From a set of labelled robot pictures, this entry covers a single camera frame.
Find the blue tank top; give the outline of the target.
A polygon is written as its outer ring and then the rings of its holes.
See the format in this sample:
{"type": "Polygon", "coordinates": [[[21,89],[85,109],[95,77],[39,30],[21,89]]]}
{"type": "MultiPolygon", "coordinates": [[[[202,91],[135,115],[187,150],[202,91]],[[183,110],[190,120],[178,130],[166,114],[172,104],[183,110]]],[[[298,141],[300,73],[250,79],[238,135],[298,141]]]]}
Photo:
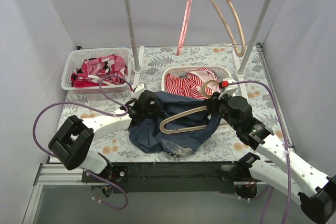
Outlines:
{"type": "Polygon", "coordinates": [[[175,119],[165,125],[166,130],[179,130],[203,126],[201,130],[163,133],[160,124],[163,120],[179,113],[204,105],[203,100],[183,97],[163,91],[154,92],[158,110],[149,118],[139,118],[137,125],[130,127],[131,143],[144,153],[166,152],[169,155],[184,157],[194,154],[199,147],[217,130],[221,118],[207,110],[175,119]]]}

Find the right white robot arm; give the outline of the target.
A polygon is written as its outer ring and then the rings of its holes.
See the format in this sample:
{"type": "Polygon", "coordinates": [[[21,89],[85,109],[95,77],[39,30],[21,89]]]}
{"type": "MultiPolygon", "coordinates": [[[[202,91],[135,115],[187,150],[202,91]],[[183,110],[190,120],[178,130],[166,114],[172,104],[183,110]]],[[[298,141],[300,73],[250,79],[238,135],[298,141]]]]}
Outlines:
{"type": "Polygon", "coordinates": [[[253,117],[252,107],[241,96],[222,97],[216,92],[205,105],[211,115],[219,115],[251,147],[238,161],[238,176],[268,183],[298,204],[315,223],[327,223],[335,213],[335,177],[317,170],[295,152],[286,150],[272,129],[253,117]]]}

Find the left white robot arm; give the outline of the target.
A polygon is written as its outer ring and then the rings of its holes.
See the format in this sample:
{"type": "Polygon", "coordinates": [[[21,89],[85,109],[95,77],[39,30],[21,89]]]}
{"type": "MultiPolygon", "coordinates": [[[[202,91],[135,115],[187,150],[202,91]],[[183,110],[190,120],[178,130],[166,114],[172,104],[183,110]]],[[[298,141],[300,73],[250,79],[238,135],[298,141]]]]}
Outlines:
{"type": "Polygon", "coordinates": [[[103,155],[91,151],[91,143],[116,131],[127,130],[161,110],[157,95],[148,90],[144,90],[131,103],[133,106],[129,107],[128,112],[122,109],[115,111],[122,116],[68,117],[49,142],[49,150],[66,169],[82,168],[93,172],[98,181],[108,181],[112,175],[110,162],[103,155]]]}

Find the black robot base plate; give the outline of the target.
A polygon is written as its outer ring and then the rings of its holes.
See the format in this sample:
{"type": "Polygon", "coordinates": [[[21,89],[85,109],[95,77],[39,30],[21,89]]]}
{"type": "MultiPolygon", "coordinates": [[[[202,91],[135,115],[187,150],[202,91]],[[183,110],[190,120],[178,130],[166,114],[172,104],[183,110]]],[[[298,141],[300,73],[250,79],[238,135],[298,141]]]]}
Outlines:
{"type": "Polygon", "coordinates": [[[254,198],[259,192],[235,162],[115,163],[109,179],[127,193],[212,191],[254,198]]]}

